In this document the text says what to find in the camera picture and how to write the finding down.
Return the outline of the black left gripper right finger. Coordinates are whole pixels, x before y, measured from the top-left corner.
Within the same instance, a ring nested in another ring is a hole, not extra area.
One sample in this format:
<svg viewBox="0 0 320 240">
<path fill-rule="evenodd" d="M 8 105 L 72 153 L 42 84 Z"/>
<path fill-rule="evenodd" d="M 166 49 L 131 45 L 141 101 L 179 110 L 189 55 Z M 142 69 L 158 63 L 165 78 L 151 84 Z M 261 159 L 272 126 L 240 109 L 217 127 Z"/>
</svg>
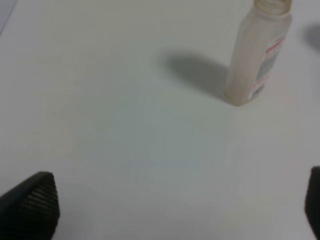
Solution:
<svg viewBox="0 0 320 240">
<path fill-rule="evenodd" d="M 305 196 L 304 211 L 312 232 L 320 240 L 320 167 L 314 166 L 310 171 Z"/>
</svg>

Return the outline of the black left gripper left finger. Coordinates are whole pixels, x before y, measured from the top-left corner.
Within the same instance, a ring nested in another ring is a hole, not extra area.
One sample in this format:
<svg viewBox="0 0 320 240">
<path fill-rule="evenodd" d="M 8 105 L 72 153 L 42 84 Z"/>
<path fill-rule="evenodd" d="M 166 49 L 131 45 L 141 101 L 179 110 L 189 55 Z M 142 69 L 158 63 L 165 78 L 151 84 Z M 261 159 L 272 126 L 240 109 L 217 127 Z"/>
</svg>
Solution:
<svg viewBox="0 0 320 240">
<path fill-rule="evenodd" d="M 51 240 L 60 218 L 54 175 L 40 171 L 0 196 L 2 240 Z"/>
</svg>

